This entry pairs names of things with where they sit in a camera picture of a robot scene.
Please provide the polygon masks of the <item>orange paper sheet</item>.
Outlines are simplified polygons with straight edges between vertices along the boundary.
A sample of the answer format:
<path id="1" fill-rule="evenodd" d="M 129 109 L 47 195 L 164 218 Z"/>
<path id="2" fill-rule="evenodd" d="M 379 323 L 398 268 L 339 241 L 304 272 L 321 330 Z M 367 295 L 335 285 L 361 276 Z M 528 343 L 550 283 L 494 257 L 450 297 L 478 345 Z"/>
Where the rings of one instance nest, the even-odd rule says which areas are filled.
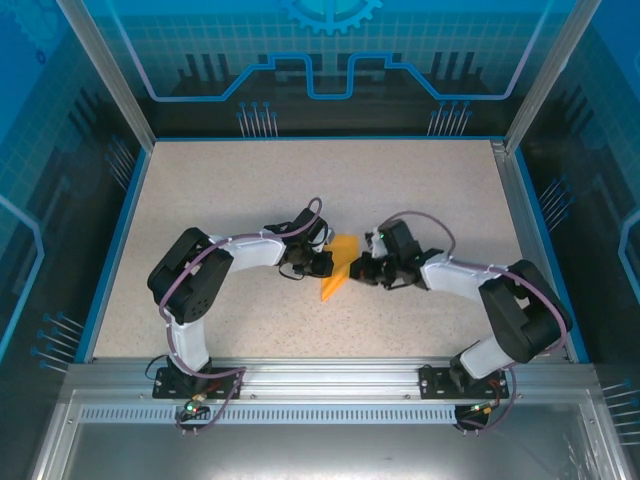
<path id="1" fill-rule="evenodd" d="M 333 270 L 329 277 L 321 282 L 321 301 L 326 302 L 349 279 L 350 265 L 359 257 L 359 239 L 354 235 L 338 234 L 324 247 L 332 254 Z"/>

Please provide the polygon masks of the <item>blue table edge trim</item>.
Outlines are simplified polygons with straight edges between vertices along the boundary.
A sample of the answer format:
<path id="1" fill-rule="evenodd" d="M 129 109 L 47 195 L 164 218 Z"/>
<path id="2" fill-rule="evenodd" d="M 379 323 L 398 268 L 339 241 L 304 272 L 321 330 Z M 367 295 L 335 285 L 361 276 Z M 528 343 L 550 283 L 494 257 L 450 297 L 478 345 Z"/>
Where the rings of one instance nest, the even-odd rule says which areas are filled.
<path id="1" fill-rule="evenodd" d="M 540 200 L 541 195 L 538 194 L 534 188 L 531 174 L 529 173 L 529 169 L 520 148 L 518 148 L 515 153 L 515 164 L 517 165 L 518 173 L 522 179 L 523 187 L 526 192 L 529 205 L 532 209 L 535 225 L 540 237 L 539 243 L 542 249 L 542 258 L 546 263 L 546 269 L 550 275 L 549 282 L 553 283 L 559 299 L 563 302 L 563 305 L 573 321 L 573 327 L 569 332 L 569 339 L 567 340 L 569 356 L 574 362 L 588 364 L 591 362 L 591 359 L 587 352 L 579 323 L 576 319 L 575 311 L 566 287 L 566 282 L 564 281 L 557 255 L 552 244 L 551 225 L 547 224 L 547 221 L 544 218 L 542 203 Z"/>
<path id="2" fill-rule="evenodd" d="M 76 364 L 90 363 L 152 154 L 142 149 L 123 200 L 79 345 Z"/>

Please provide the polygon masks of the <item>metal tray panel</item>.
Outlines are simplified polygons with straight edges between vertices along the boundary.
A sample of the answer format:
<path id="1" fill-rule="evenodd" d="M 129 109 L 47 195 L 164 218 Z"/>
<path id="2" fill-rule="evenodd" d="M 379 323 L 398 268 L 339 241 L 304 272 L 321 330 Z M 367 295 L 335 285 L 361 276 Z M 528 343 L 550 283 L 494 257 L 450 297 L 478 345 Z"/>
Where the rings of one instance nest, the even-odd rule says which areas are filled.
<path id="1" fill-rule="evenodd" d="M 453 425 L 87 424 L 57 406 L 27 480 L 640 480 L 603 403 L 524 403 Z"/>

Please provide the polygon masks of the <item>aluminium mounting rail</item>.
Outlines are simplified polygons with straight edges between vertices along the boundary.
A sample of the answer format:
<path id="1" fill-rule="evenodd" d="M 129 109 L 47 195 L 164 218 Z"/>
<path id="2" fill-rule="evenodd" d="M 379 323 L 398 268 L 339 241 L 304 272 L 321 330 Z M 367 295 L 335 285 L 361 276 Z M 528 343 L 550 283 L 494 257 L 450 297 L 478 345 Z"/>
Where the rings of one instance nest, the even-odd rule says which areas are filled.
<path id="1" fill-rule="evenodd" d="M 149 402 L 153 382 L 147 360 L 102 359 L 69 367 L 60 397 L 86 403 Z M 420 399 L 418 370 L 447 367 L 445 357 L 221 359 L 217 366 L 244 365 L 244 403 L 391 403 Z M 515 397 L 524 403 L 574 403 L 599 391 L 595 368 L 555 359 L 514 368 Z"/>

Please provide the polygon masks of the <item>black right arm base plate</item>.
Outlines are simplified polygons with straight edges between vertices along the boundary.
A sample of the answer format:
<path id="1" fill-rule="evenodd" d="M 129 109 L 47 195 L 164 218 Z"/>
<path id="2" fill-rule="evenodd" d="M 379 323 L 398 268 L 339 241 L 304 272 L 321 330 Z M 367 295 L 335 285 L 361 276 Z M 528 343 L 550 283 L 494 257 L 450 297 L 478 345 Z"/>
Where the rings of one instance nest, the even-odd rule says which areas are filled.
<path id="1" fill-rule="evenodd" d="M 458 367 L 424 365 L 418 370 L 418 386 L 423 400 L 503 400 L 510 397 L 506 375 L 501 371 L 474 379 Z"/>

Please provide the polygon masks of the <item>aluminium side rail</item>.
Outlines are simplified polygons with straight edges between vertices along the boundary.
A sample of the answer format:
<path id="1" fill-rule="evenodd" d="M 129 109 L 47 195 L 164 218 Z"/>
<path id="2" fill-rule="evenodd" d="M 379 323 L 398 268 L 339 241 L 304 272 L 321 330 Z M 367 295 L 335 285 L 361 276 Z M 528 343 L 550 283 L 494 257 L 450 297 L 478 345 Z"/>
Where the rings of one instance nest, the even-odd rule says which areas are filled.
<path id="1" fill-rule="evenodd" d="M 542 249 L 539 243 L 540 237 L 522 179 L 515 164 L 515 155 L 508 156 L 505 153 L 504 144 L 500 139 L 493 139 L 490 144 L 522 255 L 537 265 L 557 295 L 553 283 L 549 282 L 550 275 L 542 258 Z M 562 358 L 569 363 L 577 363 L 569 356 L 567 343 L 561 351 L 551 354 L 551 357 Z"/>

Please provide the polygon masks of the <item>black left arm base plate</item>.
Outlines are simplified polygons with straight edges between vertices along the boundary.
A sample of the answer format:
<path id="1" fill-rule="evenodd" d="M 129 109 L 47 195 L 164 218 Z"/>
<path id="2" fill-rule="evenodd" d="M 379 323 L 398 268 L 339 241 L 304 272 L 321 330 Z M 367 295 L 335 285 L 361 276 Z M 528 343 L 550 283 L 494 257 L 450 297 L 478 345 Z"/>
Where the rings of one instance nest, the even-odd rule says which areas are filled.
<path id="1" fill-rule="evenodd" d="M 231 392 L 238 376 L 202 379 L 189 376 L 174 366 L 156 371 L 152 389 L 154 399 L 187 400 L 204 394 L 207 400 L 224 400 Z"/>

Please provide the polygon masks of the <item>aluminium frame post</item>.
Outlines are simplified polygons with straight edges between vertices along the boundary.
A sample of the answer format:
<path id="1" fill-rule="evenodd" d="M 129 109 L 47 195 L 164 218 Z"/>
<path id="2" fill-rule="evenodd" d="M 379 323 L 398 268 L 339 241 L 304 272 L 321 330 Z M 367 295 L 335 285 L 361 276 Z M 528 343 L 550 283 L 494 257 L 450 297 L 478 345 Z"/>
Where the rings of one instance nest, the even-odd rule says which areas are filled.
<path id="1" fill-rule="evenodd" d="M 141 147 L 152 153 L 156 137 L 84 2 L 56 0 L 56 3 Z"/>
<path id="2" fill-rule="evenodd" d="M 602 0 L 576 0 L 507 131 L 504 148 L 508 156 L 515 155 L 601 2 Z"/>

